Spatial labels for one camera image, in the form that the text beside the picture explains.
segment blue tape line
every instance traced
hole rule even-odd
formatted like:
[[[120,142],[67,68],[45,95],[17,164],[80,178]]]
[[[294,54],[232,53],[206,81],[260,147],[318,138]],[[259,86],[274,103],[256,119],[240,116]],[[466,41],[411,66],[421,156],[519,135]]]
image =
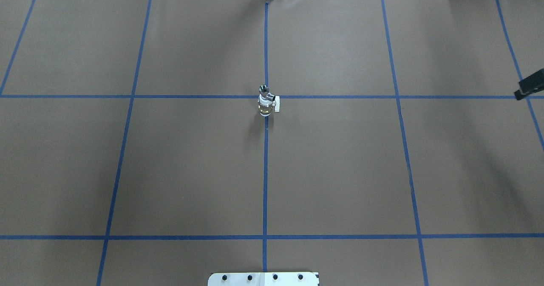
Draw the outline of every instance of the blue tape line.
[[[132,108],[134,106],[134,96],[136,94],[136,86],[138,85],[138,74],[140,72],[140,63],[142,61],[142,54],[144,52],[145,35],[147,31],[147,23],[149,21],[149,13],[151,11],[151,1],[147,2],[147,11],[145,14],[144,30],[142,31],[142,40],[140,41],[140,50],[138,52],[138,61],[136,62],[136,70],[134,71],[134,82],[132,83],[132,93],[130,95],[130,103],[128,104],[127,120],[125,122],[125,131],[123,133],[123,141],[121,143],[121,152],[119,154],[119,162],[117,164],[117,172],[115,174],[115,183],[113,186],[113,193],[111,194],[111,204],[109,207],[108,223],[105,230],[104,245],[102,247],[102,256],[100,259],[99,274],[96,279],[96,286],[100,286],[102,282],[102,273],[104,270],[105,256],[108,250],[108,238],[111,231],[111,222],[113,220],[113,211],[115,209],[115,201],[117,199],[117,189],[119,188],[119,179],[121,177],[121,167],[123,165],[123,159],[125,156],[125,148],[127,144],[128,128],[130,127],[130,118],[132,117]]]
[[[96,286],[100,286],[102,282],[102,274],[104,272],[104,264],[105,264],[105,254],[108,251],[108,243],[109,243],[109,240],[106,236],[106,238],[104,239],[104,243],[102,244],[102,254],[100,256],[99,274],[96,278]]]
[[[400,132],[402,134],[402,145],[404,146],[404,158],[406,159],[406,167],[408,168],[408,179],[410,180],[410,191],[412,195],[412,208],[414,210],[414,219],[416,221],[416,232],[421,235],[419,225],[419,214],[417,210],[416,191],[414,189],[414,179],[412,177],[412,166],[410,165],[410,154],[408,153],[408,143],[406,142],[406,131],[404,129],[404,120],[402,119],[402,107],[400,106],[399,87],[397,84],[397,74],[395,71],[395,63],[393,59],[393,49],[391,48],[391,36],[389,34],[389,25],[387,23],[387,11],[385,8],[385,0],[381,0],[381,9],[383,12],[383,24],[385,25],[385,35],[387,38],[387,49],[389,50],[389,63],[391,64],[391,74],[393,76],[393,86],[395,95],[397,96],[397,110],[399,114]],[[423,282],[425,286],[429,286],[429,278],[427,276],[427,262],[425,261],[425,252],[423,250],[423,240],[418,238],[419,256],[421,259],[421,267],[423,271]]]
[[[261,235],[110,235],[110,240],[262,240]]]
[[[542,150],[544,150],[544,139],[542,138],[542,132],[540,131],[540,126],[538,125],[538,120],[536,119],[535,111],[533,110],[533,105],[531,103],[531,98],[525,98],[527,100],[527,105],[529,106],[529,112],[533,118],[533,123],[535,124],[536,134],[540,140],[540,145],[542,145]]]
[[[35,3],[36,3],[36,0],[32,0],[31,6],[28,9],[27,17],[25,18],[25,22],[23,23],[23,27],[21,28],[21,32],[19,33],[19,38],[17,38],[17,42],[15,43],[15,48],[13,49],[13,53],[11,54],[11,58],[9,59],[8,67],[6,68],[6,74],[4,74],[4,79],[2,80],[2,85],[0,86],[0,95],[4,91],[4,87],[6,87],[6,82],[8,82],[11,66],[13,65],[13,62],[15,61],[15,56],[17,55],[17,51],[19,50],[19,45],[21,45],[21,40],[23,39],[23,34],[25,34],[28,20],[31,18],[32,9],[34,8]]]
[[[0,98],[132,98],[132,95],[0,95]],[[136,99],[257,99],[257,95],[134,95]],[[282,99],[515,99],[515,96],[487,95],[282,95]],[[531,96],[532,100],[544,96]]]
[[[104,240],[104,235],[0,235],[0,240]],[[369,235],[110,235],[108,240],[357,240],[544,238],[541,232],[479,234],[369,234]]]
[[[264,84],[268,85],[268,3],[264,4]],[[264,118],[263,160],[263,272],[268,270],[266,252],[268,233],[268,117]]]
[[[282,99],[395,99],[394,95],[282,95]]]
[[[519,69],[519,65],[517,63],[516,55],[513,53],[512,43],[510,42],[510,37],[508,36],[507,31],[507,25],[504,23],[504,17],[503,17],[503,11],[501,9],[501,3],[499,3],[499,0],[495,0],[495,3],[497,4],[497,10],[499,11],[499,18],[501,19],[501,24],[503,26],[503,32],[504,36],[507,39],[508,48],[510,50],[510,55],[512,56],[513,64],[516,67],[517,75],[519,77],[519,80],[523,80],[523,76],[521,75],[521,70]]]
[[[103,235],[0,235],[0,240],[104,240]]]
[[[516,67],[516,71],[517,71],[517,75],[519,77],[519,80],[521,81],[523,79],[523,76],[521,75],[521,70],[519,69],[519,65],[517,63],[516,54],[513,52],[512,43],[510,41],[510,36],[508,35],[507,25],[504,22],[504,16],[503,16],[503,11],[501,9],[501,3],[499,2],[499,0],[495,0],[495,3],[497,4],[497,10],[499,11],[499,17],[501,19],[501,24],[503,26],[504,37],[507,39],[507,44],[508,44],[508,48],[510,50],[510,55],[512,56],[513,64]],[[536,133],[538,135],[538,139],[540,140],[540,145],[542,146],[542,150],[544,150],[544,139],[542,138],[542,132],[540,131],[540,126],[538,125],[538,120],[536,119],[535,111],[533,110],[533,105],[531,104],[531,101],[530,101],[529,98],[525,98],[525,100],[527,101],[527,106],[529,107],[529,112],[531,113],[531,117],[533,118],[533,123],[534,123],[535,128],[536,128]]]
[[[269,240],[417,239],[417,234],[375,235],[268,235]]]
[[[400,95],[400,99],[515,99],[515,96],[487,96],[487,95],[434,95],[434,96],[416,96]]]
[[[268,3],[264,4],[264,84],[268,85]]]
[[[263,236],[268,233],[268,117],[264,118]],[[266,237],[263,238],[263,271],[266,272]]]
[[[100,98],[130,98],[130,95],[1,95],[0,98],[79,98],[79,99],[100,99]]]
[[[544,233],[422,234],[423,239],[455,238],[544,238]]]
[[[257,99],[258,95],[136,95],[146,99]]]

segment metal mount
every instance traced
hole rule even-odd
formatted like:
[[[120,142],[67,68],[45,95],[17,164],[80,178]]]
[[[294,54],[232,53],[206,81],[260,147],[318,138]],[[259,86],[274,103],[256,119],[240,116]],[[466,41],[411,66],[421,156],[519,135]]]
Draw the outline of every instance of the metal mount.
[[[246,272],[212,274],[208,286],[319,286],[317,272]]]

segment blue tape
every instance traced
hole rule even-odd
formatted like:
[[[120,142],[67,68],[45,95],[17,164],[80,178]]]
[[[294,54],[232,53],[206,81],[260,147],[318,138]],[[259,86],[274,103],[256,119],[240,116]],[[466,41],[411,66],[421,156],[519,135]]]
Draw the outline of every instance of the blue tape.
[[[268,3],[264,4],[264,84],[268,85]]]
[[[264,4],[264,83],[268,85],[268,3]],[[268,117],[264,118],[263,159],[263,272],[268,270],[266,235],[268,234]]]
[[[402,119],[402,107],[400,106],[399,87],[397,84],[397,74],[395,71],[395,63],[393,59],[393,49],[391,48],[391,36],[389,35],[389,25],[387,23],[387,11],[385,8],[385,0],[381,0],[381,9],[383,12],[383,24],[385,25],[385,35],[387,38],[387,49],[389,50],[389,63],[391,64],[391,74],[393,76],[393,86],[395,88],[395,95],[397,96],[397,110],[399,114],[400,132],[402,134],[402,145],[404,146],[404,158],[406,159],[406,167],[408,168],[408,179],[410,180],[410,191],[412,194],[412,208],[414,210],[414,219],[416,222],[417,235],[421,235],[421,228],[419,225],[419,214],[417,210],[416,191],[414,189],[414,179],[412,177],[412,166],[410,165],[410,154],[408,152],[408,143],[406,142],[406,131],[404,128],[404,120]],[[421,267],[423,271],[423,282],[425,286],[429,286],[429,278],[427,276],[427,262],[425,261],[425,252],[423,250],[423,240],[418,238],[419,256],[421,260]]]
[[[373,239],[463,239],[544,238],[544,233],[480,234],[367,234],[367,235],[110,235],[108,240],[373,240]],[[104,235],[0,235],[0,240],[105,240]]]
[[[140,62],[142,61],[142,54],[144,52],[145,35],[147,31],[147,23],[149,21],[149,13],[151,11],[151,1],[147,1],[147,11],[145,14],[144,30],[142,31],[142,40],[140,41],[140,50],[138,52],[138,61],[136,62],[136,70],[134,71],[134,82],[132,83],[132,94],[130,95],[130,103],[128,104],[127,120],[125,122],[125,131],[123,133],[123,141],[121,142],[121,152],[119,154],[119,162],[117,164],[117,172],[115,174],[115,183],[113,186],[113,193],[111,194],[111,204],[109,206],[108,222],[105,230],[104,245],[102,247],[102,256],[100,259],[99,273],[96,278],[96,286],[100,286],[102,282],[102,273],[104,270],[105,257],[108,250],[108,238],[111,231],[111,222],[113,220],[113,212],[115,209],[115,201],[117,199],[117,190],[119,188],[119,179],[121,177],[121,167],[123,165],[123,159],[125,156],[125,148],[127,144],[128,129],[130,127],[130,119],[132,117],[132,108],[134,106],[134,96],[136,94],[136,86],[138,85],[138,74],[140,72]]]
[[[132,95],[0,95],[0,98],[132,98]],[[257,99],[258,95],[134,95],[136,99]],[[509,99],[515,96],[479,95],[282,95],[282,99]],[[531,100],[544,99],[544,96],[531,96]]]
[[[0,235],[0,240],[104,240],[103,235]]]
[[[8,67],[6,68],[6,73],[4,74],[4,79],[2,79],[2,85],[0,85],[0,95],[2,95],[2,92],[4,92],[4,87],[6,87],[6,82],[8,82],[11,66],[13,65],[13,62],[15,61],[15,56],[17,55],[17,51],[19,51],[19,45],[21,45],[21,40],[23,39],[23,35],[25,34],[28,20],[31,18],[32,9],[34,9],[35,3],[36,3],[36,0],[32,0],[31,6],[29,7],[27,16],[25,18],[25,22],[23,23],[23,27],[21,28],[21,32],[19,33],[19,38],[17,38],[17,42],[15,43],[15,48],[13,48],[13,53],[11,54],[11,58],[9,59]]]
[[[501,19],[501,25],[503,26],[504,37],[507,40],[508,48],[510,50],[510,55],[512,56],[512,60],[513,60],[513,64],[516,68],[519,80],[521,81],[523,80],[523,76],[521,74],[521,70],[519,69],[519,64],[517,63],[516,54],[513,52],[510,36],[508,35],[507,25],[504,22],[504,16],[503,16],[503,11],[501,9],[501,3],[499,2],[499,0],[495,0],[495,3],[497,4],[497,10],[499,11],[499,18]],[[538,140],[540,141],[540,146],[542,146],[542,150],[544,150],[544,139],[542,138],[542,132],[540,131],[540,126],[538,125],[538,120],[536,119],[535,111],[533,110],[533,105],[531,104],[531,101],[529,98],[525,98],[525,100],[527,101],[527,106],[529,108],[529,112],[531,113],[531,117],[535,125],[536,134],[538,135]]]

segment table surface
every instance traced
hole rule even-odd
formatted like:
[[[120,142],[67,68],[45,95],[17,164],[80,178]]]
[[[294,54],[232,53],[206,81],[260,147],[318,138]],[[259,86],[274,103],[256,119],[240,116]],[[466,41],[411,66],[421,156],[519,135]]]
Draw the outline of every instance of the table surface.
[[[0,284],[544,284],[544,0],[0,6]]]

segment black device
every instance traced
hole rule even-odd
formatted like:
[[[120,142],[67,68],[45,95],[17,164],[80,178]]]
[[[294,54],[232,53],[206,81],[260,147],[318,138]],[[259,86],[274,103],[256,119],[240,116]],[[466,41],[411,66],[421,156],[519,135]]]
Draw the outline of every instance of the black device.
[[[544,91],[544,68],[519,81],[519,90],[513,94],[517,100],[521,100],[540,91]]]

